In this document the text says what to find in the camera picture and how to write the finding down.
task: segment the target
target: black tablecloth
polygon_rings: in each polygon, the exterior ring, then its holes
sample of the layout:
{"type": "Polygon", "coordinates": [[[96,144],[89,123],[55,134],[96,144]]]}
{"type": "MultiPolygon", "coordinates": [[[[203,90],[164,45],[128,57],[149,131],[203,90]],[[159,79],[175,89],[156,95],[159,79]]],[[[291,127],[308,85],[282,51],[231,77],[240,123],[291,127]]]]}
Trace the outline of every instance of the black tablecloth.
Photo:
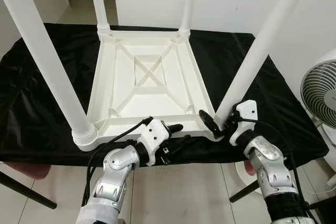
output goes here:
{"type": "MultiPolygon", "coordinates": [[[[45,26],[86,110],[99,49],[96,26],[45,26]]],[[[112,29],[172,30],[121,26],[112,29]]],[[[253,40],[251,34],[191,32],[190,43],[215,110],[253,40]]],[[[245,99],[256,100],[259,119],[273,125],[289,140],[298,165],[328,152],[316,127],[269,57],[245,99]]],[[[258,124],[256,131],[287,153],[283,140],[274,131],[258,124]]],[[[181,141],[173,139],[170,144],[181,141]]],[[[127,144],[115,143],[114,147],[127,144]]],[[[90,155],[73,143],[69,125],[20,39],[0,62],[0,160],[86,165],[90,155]]],[[[180,150],[171,162],[225,163],[243,159],[241,151],[232,147],[227,138],[215,143],[199,137],[180,150]]]]}

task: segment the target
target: electric fan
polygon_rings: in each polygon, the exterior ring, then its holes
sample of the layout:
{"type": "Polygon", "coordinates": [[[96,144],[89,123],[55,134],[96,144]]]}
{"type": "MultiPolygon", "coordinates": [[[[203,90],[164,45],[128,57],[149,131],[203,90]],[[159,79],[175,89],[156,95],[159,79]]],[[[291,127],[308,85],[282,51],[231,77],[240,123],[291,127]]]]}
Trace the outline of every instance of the electric fan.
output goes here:
{"type": "MultiPolygon", "coordinates": [[[[321,126],[320,132],[329,147],[324,159],[336,171],[336,49],[324,55],[305,74],[301,97],[309,112],[316,117],[316,126],[321,126]]],[[[327,184],[336,186],[336,174],[327,184]]]]}

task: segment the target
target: tiled floor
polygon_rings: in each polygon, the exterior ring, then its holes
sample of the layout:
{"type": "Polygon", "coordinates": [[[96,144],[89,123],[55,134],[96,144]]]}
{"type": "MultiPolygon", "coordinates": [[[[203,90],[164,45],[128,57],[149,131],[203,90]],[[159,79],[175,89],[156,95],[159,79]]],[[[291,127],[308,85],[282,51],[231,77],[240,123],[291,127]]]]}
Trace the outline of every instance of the tiled floor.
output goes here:
{"type": "MultiPolygon", "coordinates": [[[[110,24],[118,23],[114,0],[104,0],[110,24]]],[[[60,17],[64,24],[96,24],[92,0],[70,0],[71,8],[60,17]]],[[[75,223],[85,186],[85,168],[53,166],[44,180],[34,181],[5,164],[0,171],[57,202],[48,209],[0,185],[0,222],[6,224],[75,223]]],[[[333,171],[323,161],[298,169],[308,202],[335,195],[311,194],[328,190],[333,171]]],[[[95,172],[97,179],[101,169],[95,172]]],[[[229,197],[245,185],[234,164],[190,164],[137,169],[128,179],[120,214],[127,224],[157,223],[270,223],[265,202],[251,193],[231,204],[229,197]]]]}

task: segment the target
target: fan grille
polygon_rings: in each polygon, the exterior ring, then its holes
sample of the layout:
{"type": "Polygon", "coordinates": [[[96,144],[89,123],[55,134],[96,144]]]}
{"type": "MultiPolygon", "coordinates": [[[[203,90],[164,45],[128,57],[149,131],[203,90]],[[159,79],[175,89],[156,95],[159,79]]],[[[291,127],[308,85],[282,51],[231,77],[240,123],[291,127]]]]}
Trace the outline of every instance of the fan grille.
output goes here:
{"type": "Polygon", "coordinates": [[[310,69],[301,84],[301,96],[308,110],[326,125],[336,128],[336,111],[327,106],[325,95],[336,90],[336,60],[310,69]]]}

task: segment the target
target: black wrap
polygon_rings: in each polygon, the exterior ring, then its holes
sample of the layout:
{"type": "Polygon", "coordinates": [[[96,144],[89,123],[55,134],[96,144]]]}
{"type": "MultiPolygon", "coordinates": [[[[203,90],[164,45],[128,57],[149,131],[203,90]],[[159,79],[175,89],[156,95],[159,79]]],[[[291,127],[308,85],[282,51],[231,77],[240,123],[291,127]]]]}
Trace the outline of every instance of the black wrap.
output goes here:
{"type": "MultiPolygon", "coordinates": [[[[46,24],[46,28],[86,110],[99,48],[96,26],[46,24]]],[[[253,40],[251,34],[192,31],[190,43],[215,110],[253,40]]],[[[0,160],[87,164],[91,153],[81,152],[73,143],[70,128],[22,39],[0,63],[0,97],[0,160]]],[[[245,99],[256,100],[259,119],[273,125],[289,140],[298,165],[327,153],[328,148],[317,129],[269,57],[245,99]]],[[[256,131],[287,152],[281,138],[272,130],[257,125],[256,131]]],[[[176,145],[179,141],[182,140],[169,143],[176,145]]],[[[126,145],[126,142],[115,143],[115,147],[126,145]]],[[[221,163],[242,159],[242,152],[232,147],[228,139],[214,143],[198,137],[178,151],[171,163],[221,163]]]]}

